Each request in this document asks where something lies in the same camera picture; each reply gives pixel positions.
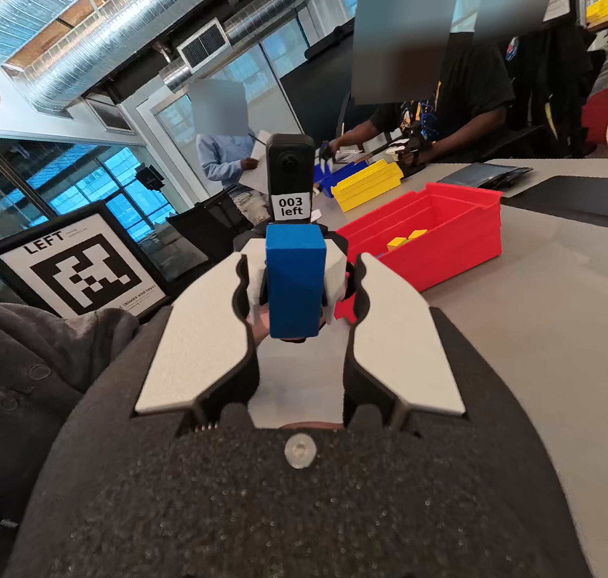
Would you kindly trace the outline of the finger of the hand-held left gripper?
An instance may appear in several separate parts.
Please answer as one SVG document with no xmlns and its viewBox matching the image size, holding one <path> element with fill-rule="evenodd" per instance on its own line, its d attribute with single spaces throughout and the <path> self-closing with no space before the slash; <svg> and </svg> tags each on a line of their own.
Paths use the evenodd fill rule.
<svg viewBox="0 0 608 578">
<path fill-rule="evenodd" d="M 325 239 L 326 256 L 324 271 L 324 293 L 326 305 L 336 305 L 346 295 L 347 257 L 332 239 Z"/>
<path fill-rule="evenodd" d="M 247 259 L 249 310 L 259 311 L 266 281 L 266 240 L 248 240 L 239 253 Z"/>
</svg>

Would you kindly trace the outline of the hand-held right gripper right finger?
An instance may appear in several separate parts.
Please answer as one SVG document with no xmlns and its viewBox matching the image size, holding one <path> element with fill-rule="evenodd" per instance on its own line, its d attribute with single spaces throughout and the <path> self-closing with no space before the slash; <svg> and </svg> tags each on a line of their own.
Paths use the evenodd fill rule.
<svg viewBox="0 0 608 578">
<path fill-rule="evenodd" d="M 375 406 L 382 419 L 407 419 L 412 412 L 463 417 L 465 403 L 427 302 L 369 253 L 356 259 L 355 282 L 345 418 L 361 405 Z"/>
</svg>

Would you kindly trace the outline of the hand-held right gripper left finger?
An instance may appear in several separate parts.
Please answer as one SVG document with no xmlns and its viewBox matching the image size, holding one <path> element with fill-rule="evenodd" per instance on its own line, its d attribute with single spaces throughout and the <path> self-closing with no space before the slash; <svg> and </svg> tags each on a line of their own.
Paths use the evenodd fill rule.
<svg viewBox="0 0 608 578">
<path fill-rule="evenodd" d="M 136 402 L 138 415 L 194 409 L 240 371 L 258 373 L 247 266 L 246 255 L 232 253 L 173 303 Z"/>
</svg>

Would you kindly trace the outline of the red plastic bin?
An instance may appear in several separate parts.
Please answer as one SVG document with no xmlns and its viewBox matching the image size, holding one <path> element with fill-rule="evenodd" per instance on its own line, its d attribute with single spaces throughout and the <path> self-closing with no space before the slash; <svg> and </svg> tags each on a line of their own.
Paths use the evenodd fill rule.
<svg viewBox="0 0 608 578">
<path fill-rule="evenodd" d="M 502 192 L 428 182 L 338 229 L 348 240 L 348 261 L 369 253 L 418 292 L 502 253 Z M 391 252 L 396 237 L 427 229 Z"/>
</svg>

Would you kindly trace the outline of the person's left hand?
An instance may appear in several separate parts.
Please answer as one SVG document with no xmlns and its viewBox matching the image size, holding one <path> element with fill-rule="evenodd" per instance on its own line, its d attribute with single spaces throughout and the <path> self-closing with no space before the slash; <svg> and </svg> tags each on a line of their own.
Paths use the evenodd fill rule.
<svg viewBox="0 0 608 578">
<path fill-rule="evenodd" d="M 255 346 L 259 346 L 269 336 L 269 304 L 259 306 L 255 313 L 251 312 L 247 316 L 247 323 L 252 330 Z"/>
</svg>

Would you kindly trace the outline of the black monitor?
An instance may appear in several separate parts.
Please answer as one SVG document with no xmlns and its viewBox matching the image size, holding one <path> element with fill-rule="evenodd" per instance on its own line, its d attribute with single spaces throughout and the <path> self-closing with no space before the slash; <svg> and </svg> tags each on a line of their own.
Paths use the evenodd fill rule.
<svg viewBox="0 0 608 578">
<path fill-rule="evenodd" d="M 352 55 L 353 34 L 340 41 L 321 40 L 306 50 L 304 63 L 281 79 L 304 134 L 316 148 L 368 120 L 377 108 L 351 97 Z"/>
</svg>

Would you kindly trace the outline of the yellow plastic bin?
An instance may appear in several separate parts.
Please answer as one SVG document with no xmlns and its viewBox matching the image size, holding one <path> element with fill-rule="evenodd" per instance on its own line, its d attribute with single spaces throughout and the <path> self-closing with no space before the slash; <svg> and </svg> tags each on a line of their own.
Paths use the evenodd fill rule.
<svg viewBox="0 0 608 578">
<path fill-rule="evenodd" d="M 403 177 L 397 162 L 381 159 L 341 180 L 331 191 L 342 212 L 347 213 L 398 187 Z"/>
</svg>

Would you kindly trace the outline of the printed marker board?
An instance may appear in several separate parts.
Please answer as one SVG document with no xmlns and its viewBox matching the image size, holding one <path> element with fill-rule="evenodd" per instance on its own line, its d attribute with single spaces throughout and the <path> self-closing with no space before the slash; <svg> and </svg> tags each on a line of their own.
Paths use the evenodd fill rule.
<svg viewBox="0 0 608 578">
<path fill-rule="evenodd" d="M 140 320 L 170 285 L 102 201 L 1 240 L 1 275 L 30 306 L 61 318 L 103 308 Z"/>
</svg>

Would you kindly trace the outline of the white air vent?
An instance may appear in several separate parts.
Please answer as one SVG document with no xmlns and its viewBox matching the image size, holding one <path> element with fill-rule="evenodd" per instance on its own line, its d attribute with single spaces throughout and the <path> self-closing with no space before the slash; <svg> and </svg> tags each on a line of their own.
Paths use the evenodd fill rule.
<svg viewBox="0 0 608 578">
<path fill-rule="evenodd" d="M 219 20 L 214 18 L 179 44 L 177 50 L 187 69 L 194 73 L 224 52 L 232 51 L 232 44 Z"/>
</svg>

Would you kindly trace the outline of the black laptop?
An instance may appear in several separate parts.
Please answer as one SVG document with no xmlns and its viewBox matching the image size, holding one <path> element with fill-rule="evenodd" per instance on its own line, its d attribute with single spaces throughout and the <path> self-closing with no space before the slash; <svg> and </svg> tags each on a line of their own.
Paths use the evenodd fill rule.
<svg viewBox="0 0 608 578">
<path fill-rule="evenodd" d="M 504 191 L 514 187 L 532 170 L 531 167 L 527 166 L 473 163 L 451 173 L 439 180 L 438 183 Z"/>
</svg>

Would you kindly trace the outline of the silver ventilation duct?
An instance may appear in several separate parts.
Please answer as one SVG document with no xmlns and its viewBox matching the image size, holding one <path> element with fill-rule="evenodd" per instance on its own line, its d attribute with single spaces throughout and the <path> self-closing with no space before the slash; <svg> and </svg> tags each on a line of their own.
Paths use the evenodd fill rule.
<svg viewBox="0 0 608 578">
<path fill-rule="evenodd" d="M 65 111 L 74 101 L 205 1 L 108 0 L 50 50 L 10 77 L 12 87 L 32 109 L 69 117 Z M 232 51 L 194 73 L 178 53 L 177 59 L 161 70 L 163 82 L 172 92 L 178 92 L 197 74 L 217 71 L 221 63 L 248 50 L 307 1 L 253 0 L 226 22 L 220 21 Z"/>
</svg>

